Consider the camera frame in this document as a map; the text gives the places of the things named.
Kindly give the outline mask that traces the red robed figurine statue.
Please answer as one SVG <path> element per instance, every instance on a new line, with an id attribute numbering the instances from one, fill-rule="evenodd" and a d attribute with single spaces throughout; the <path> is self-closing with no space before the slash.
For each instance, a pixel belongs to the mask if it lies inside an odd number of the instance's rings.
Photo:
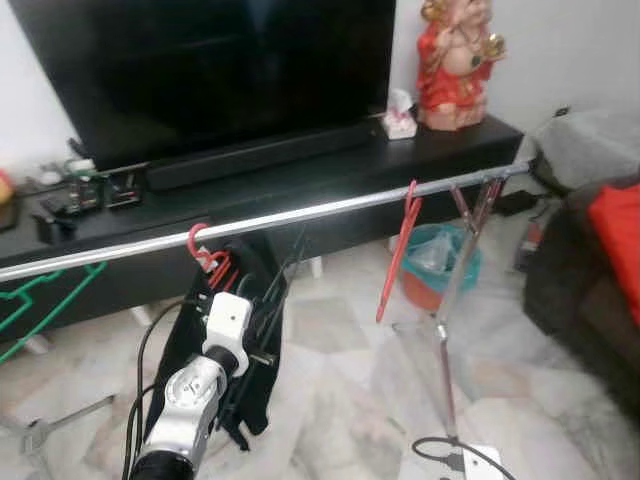
<path id="1" fill-rule="evenodd" d="M 419 120 L 433 131 L 460 131 L 486 115 L 494 65 L 506 40 L 490 32 L 492 0 L 424 0 L 417 40 Z"/>

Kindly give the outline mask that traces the black shirt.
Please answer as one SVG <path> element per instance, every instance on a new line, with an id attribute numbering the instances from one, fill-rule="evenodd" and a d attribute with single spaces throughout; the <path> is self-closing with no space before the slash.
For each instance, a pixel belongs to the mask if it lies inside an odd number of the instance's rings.
<path id="1" fill-rule="evenodd" d="M 228 273 L 218 283 L 198 275 L 184 298 L 147 416 L 146 451 L 160 447 L 160 428 L 191 431 L 191 421 L 200 421 L 200 438 L 170 445 L 192 465 L 215 429 L 250 451 L 248 438 L 268 429 L 280 369 L 282 307 L 289 288 L 282 262 L 262 234 L 232 239 L 224 251 L 230 256 Z"/>

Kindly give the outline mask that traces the green plastic hanger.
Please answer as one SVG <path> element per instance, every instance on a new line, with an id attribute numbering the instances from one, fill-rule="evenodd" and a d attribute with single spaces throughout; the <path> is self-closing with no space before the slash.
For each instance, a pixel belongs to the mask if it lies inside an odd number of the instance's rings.
<path id="1" fill-rule="evenodd" d="M 26 348 L 31 340 L 44 333 L 47 326 L 55 319 L 58 319 L 70 305 L 73 305 L 73 303 L 77 301 L 77 298 L 81 296 L 84 289 L 95 282 L 95 280 L 108 269 L 108 265 L 109 261 L 102 261 L 83 266 L 83 273 L 79 276 L 79 282 L 76 283 L 73 288 L 60 293 L 58 302 L 46 308 L 44 316 L 42 316 L 40 320 L 29 326 L 26 332 L 14 340 L 12 346 L 3 353 L 0 353 L 0 364 L 5 364 L 19 349 Z M 23 319 L 23 316 L 31 314 L 33 308 L 36 308 L 38 303 L 36 300 L 38 289 L 45 287 L 45 285 L 59 282 L 61 276 L 67 274 L 68 271 L 70 271 L 70 268 L 52 271 L 52 273 L 44 275 L 32 276 L 26 283 L 19 285 L 19 287 L 13 289 L 13 291 L 0 291 L 0 305 L 5 305 L 5 303 L 14 303 L 15 305 L 15 307 L 10 308 L 8 314 L 0 315 L 0 333 L 4 333 L 5 330 L 9 330 L 12 326 L 18 324 L 19 320 Z"/>

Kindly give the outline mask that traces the silver metal clothes rack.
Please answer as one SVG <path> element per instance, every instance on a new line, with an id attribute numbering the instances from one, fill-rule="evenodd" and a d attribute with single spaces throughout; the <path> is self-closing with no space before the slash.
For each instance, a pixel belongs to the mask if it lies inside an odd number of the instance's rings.
<path id="1" fill-rule="evenodd" d="M 471 259 L 472 253 L 474 253 L 477 238 L 480 237 L 481 229 L 483 229 L 485 216 L 492 210 L 495 198 L 502 192 L 506 180 L 517 173 L 520 173 L 520 166 L 509 165 L 503 166 L 503 168 L 480 170 L 480 172 L 417 184 L 416 195 L 420 198 L 443 191 L 451 192 L 454 204 L 460 210 L 468 228 L 468 237 L 465 244 L 463 244 L 460 265 L 457 266 L 451 276 L 451 283 L 449 283 L 447 291 L 445 291 L 445 300 L 454 300 L 458 292 L 460 292 L 468 260 Z M 260 218 L 233 221 L 233 223 L 215 225 L 215 227 L 207 225 L 197 234 L 196 242 L 238 236 L 238 234 L 253 232 L 253 230 L 283 227 L 283 225 L 298 223 L 298 221 L 326 218 L 326 216 L 337 215 L 339 212 L 366 209 L 366 207 L 390 204 L 390 202 L 394 201 L 404 202 L 407 188 L 408 186 L 375 193 L 375 195 L 346 198 L 346 200 L 333 201 L 329 202 L 329 204 L 275 212 L 275 214 L 260 216 Z M 187 234 L 188 230 L 184 233 L 142 239 L 142 241 L 133 243 L 114 244 L 114 246 L 100 248 L 100 250 L 70 253 L 70 255 L 54 257 L 54 259 L 0 268 L 0 282 L 9 282 L 9 280 L 17 279 L 23 285 L 32 276 L 54 273 L 54 271 L 68 268 L 83 268 L 83 266 L 96 264 L 96 262 L 110 262 L 114 259 L 138 255 L 138 253 L 150 253 L 170 247 L 186 247 Z M 141 447 L 145 443 L 147 435 L 148 411 L 150 411 L 150 408 L 143 407 L 138 399 L 134 399 L 131 404 L 131 415 L 125 422 L 122 480 L 125 480 L 125 474 L 131 468 L 133 461 L 140 457 Z"/>

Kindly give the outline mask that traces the black remote coloured buttons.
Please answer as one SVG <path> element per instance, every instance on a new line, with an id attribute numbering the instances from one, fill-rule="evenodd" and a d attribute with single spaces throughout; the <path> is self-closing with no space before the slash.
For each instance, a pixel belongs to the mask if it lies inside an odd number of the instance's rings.
<path id="1" fill-rule="evenodd" d="M 70 215 L 82 215 L 101 209 L 102 179 L 99 175 L 76 175 L 70 179 L 67 191 Z"/>

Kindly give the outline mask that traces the red plastic hanger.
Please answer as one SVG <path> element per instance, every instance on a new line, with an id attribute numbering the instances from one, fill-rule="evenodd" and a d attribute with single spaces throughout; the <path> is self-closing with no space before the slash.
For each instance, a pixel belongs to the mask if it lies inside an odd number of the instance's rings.
<path id="1" fill-rule="evenodd" d="M 417 184 L 419 183 L 417 183 L 416 180 L 411 180 L 410 186 L 408 186 L 406 191 L 406 196 L 404 196 L 403 218 L 401 224 L 399 224 L 396 242 L 394 242 L 392 251 L 390 251 L 392 252 L 392 256 L 390 256 L 390 264 L 388 265 L 387 274 L 385 274 L 383 288 L 381 288 L 375 323 L 381 323 L 384 319 L 385 311 L 387 311 L 390 300 L 390 293 L 392 293 L 399 271 L 401 271 L 404 252 L 406 252 L 408 242 L 410 242 L 412 229 L 415 228 L 417 218 L 419 218 L 422 201 L 421 198 L 416 195 Z"/>
<path id="2" fill-rule="evenodd" d="M 211 251 L 197 246 L 196 236 L 206 227 L 207 224 L 197 223 L 189 228 L 186 248 L 200 266 L 201 273 L 205 275 L 207 287 L 215 292 L 229 291 L 239 275 L 233 264 L 232 253 L 228 250 Z"/>

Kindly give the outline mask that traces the dark brown sofa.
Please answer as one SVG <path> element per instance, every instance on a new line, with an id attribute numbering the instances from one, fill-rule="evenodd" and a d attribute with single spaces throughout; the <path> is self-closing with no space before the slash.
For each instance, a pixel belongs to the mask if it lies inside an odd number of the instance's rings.
<path id="1" fill-rule="evenodd" d="M 524 311 L 602 381 L 613 402 L 640 415 L 640 333 L 589 218 L 600 180 L 573 189 L 545 224 L 527 264 Z"/>

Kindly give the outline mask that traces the black power adapter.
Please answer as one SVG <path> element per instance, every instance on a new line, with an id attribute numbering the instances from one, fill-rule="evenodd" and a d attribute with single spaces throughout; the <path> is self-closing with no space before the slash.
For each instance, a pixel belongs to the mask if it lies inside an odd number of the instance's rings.
<path id="1" fill-rule="evenodd" d="M 540 195 L 535 195 L 526 189 L 517 189 L 515 192 L 500 195 L 493 204 L 493 212 L 504 216 L 520 214 L 520 212 L 534 209 L 539 205 L 540 200 Z"/>

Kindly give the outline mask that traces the red cushion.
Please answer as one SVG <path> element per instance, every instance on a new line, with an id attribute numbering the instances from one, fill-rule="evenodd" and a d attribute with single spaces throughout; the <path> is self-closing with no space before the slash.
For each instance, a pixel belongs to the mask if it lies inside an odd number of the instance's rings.
<path id="1" fill-rule="evenodd" d="M 589 205 L 588 215 L 632 320 L 640 326 L 640 184 L 603 186 Z"/>

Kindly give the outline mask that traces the grey cloth covered table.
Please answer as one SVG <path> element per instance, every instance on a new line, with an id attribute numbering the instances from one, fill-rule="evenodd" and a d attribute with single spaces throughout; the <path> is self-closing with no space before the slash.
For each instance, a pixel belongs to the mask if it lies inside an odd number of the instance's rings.
<path id="1" fill-rule="evenodd" d="M 554 116 L 531 133 L 532 177 L 553 195 L 603 180 L 640 175 L 640 119 L 635 111 L 590 110 Z"/>

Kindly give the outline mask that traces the orange bin with green bag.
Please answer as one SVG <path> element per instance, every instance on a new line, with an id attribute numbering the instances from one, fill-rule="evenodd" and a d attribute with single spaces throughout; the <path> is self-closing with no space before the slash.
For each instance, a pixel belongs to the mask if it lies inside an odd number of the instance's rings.
<path id="1" fill-rule="evenodd" d="M 438 311 L 451 276 L 460 265 L 465 230 L 451 224 L 428 224 L 411 230 L 399 262 L 399 288 L 413 305 Z"/>

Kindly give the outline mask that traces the dark grey plastic hanger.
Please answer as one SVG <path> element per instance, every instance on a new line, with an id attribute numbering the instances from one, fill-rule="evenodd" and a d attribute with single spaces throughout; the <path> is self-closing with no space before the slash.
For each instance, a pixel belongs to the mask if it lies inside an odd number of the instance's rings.
<path id="1" fill-rule="evenodd" d="M 225 250 L 232 253 L 239 275 L 232 288 L 224 292 L 246 298 L 253 306 L 244 338 L 282 335 L 285 297 L 301 251 L 305 250 L 302 236 L 294 238 L 287 253 L 276 251 L 276 244 L 266 233 L 236 237 Z M 260 435 L 268 429 L 268 406 L 279 370 L 262 369 L 250 361 L 241 378 L 230 380 L 227 396 L 221 401 L 218 425 L 241 451 L 250 451 L 248 436 Z"/>

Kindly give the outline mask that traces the small black display box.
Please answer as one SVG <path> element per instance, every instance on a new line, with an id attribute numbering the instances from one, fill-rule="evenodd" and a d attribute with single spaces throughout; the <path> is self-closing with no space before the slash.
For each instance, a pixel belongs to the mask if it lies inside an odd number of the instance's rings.
<path id="1" fill-rule="evenodd" d="M 106 207 L 124 209 L 140 204 L 142 184 L 137 172 L 118 172 L 105 177 Z"/>

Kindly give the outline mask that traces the white tissue box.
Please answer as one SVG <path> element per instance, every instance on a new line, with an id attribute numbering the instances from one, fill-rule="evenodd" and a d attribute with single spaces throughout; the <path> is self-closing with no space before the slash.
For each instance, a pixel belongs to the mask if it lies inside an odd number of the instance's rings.
<path id="1" fill-rule="evenodd" d="M 413 114 L 413 99 L 404 90 L 390 90 L 387 110 L 381 116 L 381 125 L 388 140 L 410 140 L 416 136 L 419 124 Z"/>

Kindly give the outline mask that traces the black soundbar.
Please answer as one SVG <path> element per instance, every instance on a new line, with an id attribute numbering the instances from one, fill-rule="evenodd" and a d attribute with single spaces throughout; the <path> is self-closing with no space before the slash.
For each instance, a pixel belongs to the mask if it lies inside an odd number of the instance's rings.
<path id="1" fill-rule="evenodd" d="M 206 180 L 255 172 L 305 157 L 367 145 L 379 136 L 380 128 L 371 120 L 343 127 L 278 134 L 262 140 L 156 160 L 147 166 L 146 183 L 152 189 L 192 186 Z"/>

